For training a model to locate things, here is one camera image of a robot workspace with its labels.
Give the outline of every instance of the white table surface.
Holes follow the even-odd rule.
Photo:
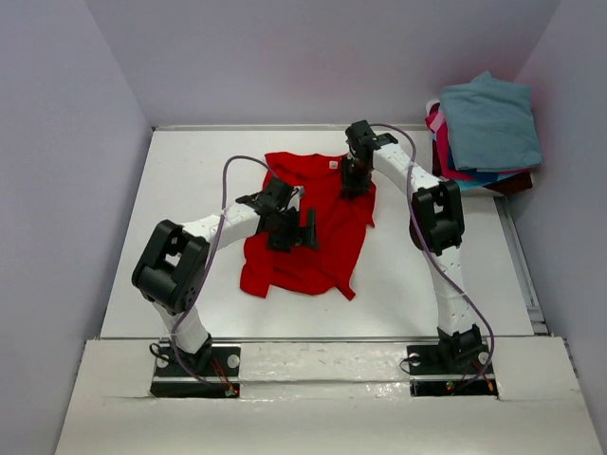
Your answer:
[[[147,346],[87,343],[57,455],[601,453],[559,338],[498,338],[499,400],[412,398],[405,343],[247,343],[240,399],[157,399]]]
[[[420,164],[428,167],[431,140],[412,131]],[[132,286],[131,274],[155,225],[182,223],[215,213],[221,170],[232,155],[265,153],[342,155],[343,130],[155,132],[141,177],[102,337],[159,337],[165,333],[152,305]],[[405,150],[406,141],[399,139]],[[265,170],[234,162],[229,200],[256,192]],[[368,229],[348,301],[339,291],[310,297],[272,287],[259,299],[239,288],[243,242],[222,249],[198,300],[201,319],[214,337],[435,337],[436,301],[430,272],[409,237],[404,195],[383,175],[377,184],[376,228]],[[490,198],[464,198],[464,279],[496,335],[532,335],[523,291]]]

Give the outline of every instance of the folded cloth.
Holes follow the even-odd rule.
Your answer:
[[[443,176],[440,160],[438,159],[436,138],[432,141],[432,174],[437,177]],[[503,196],[511,196],[533,188],[533,182],[529,171],[522,171],[515,174],[500,174],[500,177],[498,178],[501,178],[501,180],[489,184],[484,184],[479,180],[455,180],[455,182],[459,186],[460,191],[484,187],[488,190],[499,192]]]
[[[289,253],[267,249],[267,233],[245,241],[245,259],[240,287],[265,297],[270,285],[308,295],[319,295],[336,287],[348,300],[350,287],[368,226],[373,226],[376,186],[354,198],[341,197],[339,156],[267,154],[268,166],[292,186],[303,186],[300,201],[302,222],[308,209],[316,210],[319,250],[293,246]],[[264,186],[270,173],[267,173]]]
[[[441,90],[457,170],[492,173],[542,163],[529,93],[529,85],[494,79],[488,71]]]
[[[500,179],[497,173],[474,173],[456,171],[450,166],[450,144],[449,144],[449,129],[444,121],[440,121],[441,111],[431,110],[426,117],[426,125],[431,132],[435,134],[437,157],[440,162],[441,175],[453,180],[463,180],[474,182],[473,186],[482,187],[488,182],[495,182]]]

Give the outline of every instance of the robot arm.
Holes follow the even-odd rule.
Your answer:
[[[374,155],[374,169],[386,175],[403,193],[406,194],[407,188],[407,170],[411,165],[411,159],[400,148],[398,144],[387,144],[381,147]],[[428,173],[421,166],[413,164],[412,181],[414,191],[431,190],[441,188],[443,183],[436,176]],[[463,215],[461,212],[461,203],[458,207],[458,218],[462,220],[461,231],[463,232]],[[461,233],[456,241],[461,242]],[[462,279],[462,269],[460,264],[459,246],[451,246],[431,254],[443,271],[461,288],[464,287]],[[432,274],[432,284],[438,304],[438,328],[445,334],[452,336],[455,333],[464,333],[474,325],[474,317],[469,310],[468,304],[462,299],[462,296],[456,292],[453,287],[436,271],[431,259],[424,255],[428,262],[428,267]]]
[[[222,213],[183,225],[165,220],[156,226],[132,283],[159,312],[180,357],[195,371],[204,367],[211,354],[212,337],[200,322],[194,303],[208,273],[214,243],[220,249],[267,232],[271,249],[288,251],[298,245],[317,248],[313,209],[306,214],[306,225],[300,226],[303,194],[303,188],[273,177],[262,191],[236,199]]]
[[[386,175],[407,196],[411,168],[412,217],[420,228],[427,247],[424,257],[432,275],[438,305],[439,342],[435,350],[423,350],[428,358],[420,363],[446,366],[468,364],[486,347],[469,304],[447,276],[464,288],[460,264],[460,245],[464,233],[464,215],[459,187],[443,181],[412,163],[411,158],[390,134],[376,135],[366,120],[353,123],[347,130],[350,153],[341,163],[342,192],[349,197],[369,191],[371,171]],[[410,233],[418,249],[425,249],[410,224]]]

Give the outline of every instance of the dark red cloth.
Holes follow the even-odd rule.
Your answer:
[[[269,167],[292,186],[303,186],[300,201],[301,224],[308,208],[316,209],[319,250],[293,246],[289,253],[267,249],[267,234],[245,241],[246,263],[240,288],[265,297],[271,284],[312,296],[337,287],[348,299],[355,293],[350,277],[359,259],[367,226],[373,226],[376,187],[355,199],[340,197],[341,162],[339,156],[294,155],[289,152],[267,154]],[[270,174],[266,175],[264,186]]]

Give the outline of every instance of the blue towel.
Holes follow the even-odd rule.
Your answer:
[[[494,79],[488,71],[440,92],[457,170],[497,173],[542,163],[529,92],[529,85]]]
[[[497,176],[497,181],[501,182],[502,180],[506,180],[511,176],[511,173],[500,173]],[[457,183],[457,186],[461,192],[471,190],[473,188],[481,188],[487,185],[487,182],[483,182],[481,180],[455,180],[455,183]]]

